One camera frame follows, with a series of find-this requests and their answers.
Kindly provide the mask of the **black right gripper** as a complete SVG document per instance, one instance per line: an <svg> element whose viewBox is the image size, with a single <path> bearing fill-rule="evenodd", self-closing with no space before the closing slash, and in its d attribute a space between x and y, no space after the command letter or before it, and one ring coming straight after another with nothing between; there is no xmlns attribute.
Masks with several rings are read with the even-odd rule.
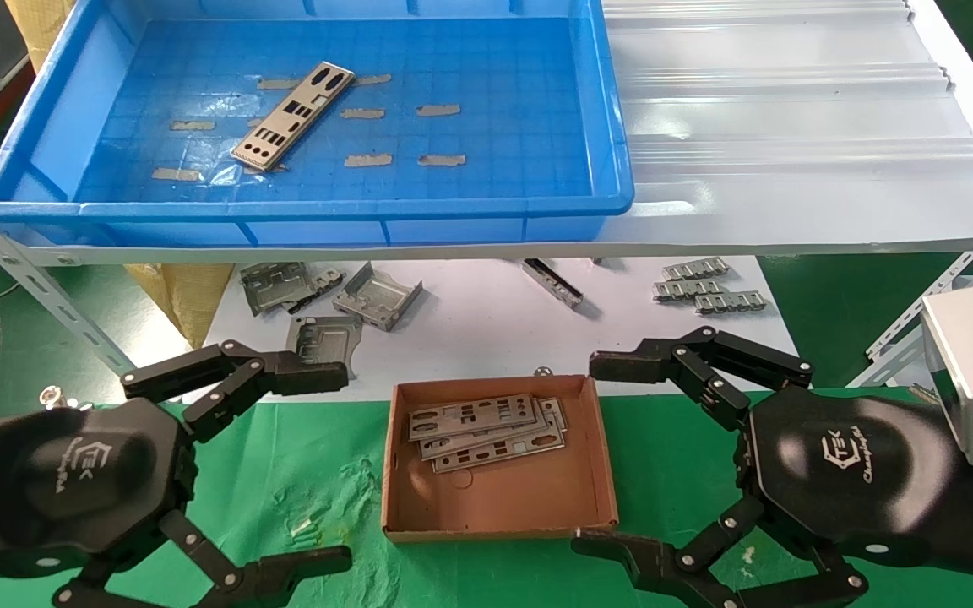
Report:
<svg viewBox="0 0 973 608"><path fill-rule="evenodd" d="M752 401L726 376L780 391L749 411ZM869 583L842 555L973 576L973 465L945 415L880 396L818 395L802 389L812 376L798 356L710 326L678 339L642 339L633 351L592 353L597 381L671 382L725 430L740 431L746 421L763 500L742 497L680 549L584 528L571 549L617 562L637 591L688 607L846 607ZM815 574L733 591L711 568L772 520Z"/></svg>

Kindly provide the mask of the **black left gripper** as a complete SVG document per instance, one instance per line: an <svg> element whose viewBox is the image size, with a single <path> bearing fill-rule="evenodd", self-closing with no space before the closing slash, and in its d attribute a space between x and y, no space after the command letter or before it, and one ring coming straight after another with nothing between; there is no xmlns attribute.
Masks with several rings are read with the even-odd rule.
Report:
<svg viewBox="0 0 973 608"><path fill-rule="evenodd" d="M293 551L237 567L185 516L198 473L193 442L208 442L268 394L337 392L344 362L236 341L124 373L116 408L58 408L0 418L0 578L82 568L54 607L155 607L106 589L166 540L212 582L196 607L285 607L298 584L351 569L347 546ZM182 427L159 405L205 388Z"/></svg>

